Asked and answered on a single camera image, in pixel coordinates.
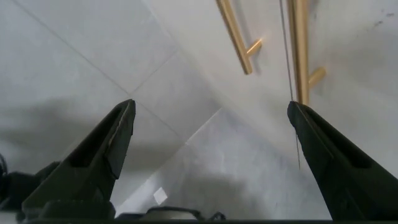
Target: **marble tile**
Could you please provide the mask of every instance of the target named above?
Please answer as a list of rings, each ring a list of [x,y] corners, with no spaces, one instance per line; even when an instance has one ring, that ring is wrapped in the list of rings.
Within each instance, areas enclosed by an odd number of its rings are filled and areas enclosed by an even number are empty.
[[[18,2],[130,93],[175,52],[141,1]]]
[[[180,53],[161,66],[132,95],[187,140],[219,110],[207,84]]]
[[[12,1],[0,1],[0,30],[0,153],[33,173],[127,94]]]
[[[222,109],[167,163],[134,192],[118,213],[144,212],[156,205],[192,208],[228,219],[330,219],[311,183],[250,127]]]
[[[134,133],[111,201],[122,204],[183,145],[159,118],[136,103]]]

